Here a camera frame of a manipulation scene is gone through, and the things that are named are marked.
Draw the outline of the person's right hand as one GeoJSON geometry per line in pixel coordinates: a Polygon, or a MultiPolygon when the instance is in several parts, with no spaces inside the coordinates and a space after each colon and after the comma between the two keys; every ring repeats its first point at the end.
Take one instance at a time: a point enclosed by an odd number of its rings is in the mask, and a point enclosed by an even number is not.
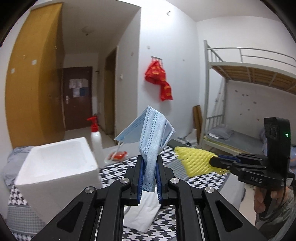
{"type": "MultiPolygon", "coordinates": [[[[289,188],[281,188],[281,190],[272,191],[270,196],[272,199],[276,200],[275,207],[282,206],[288,199],[288,191],[289,188]]],[[[266,195],[266,189],[255,188],[254,193],[254,211],[258,214],[263,213],[265,211],[264,199],[266,195]]]]}

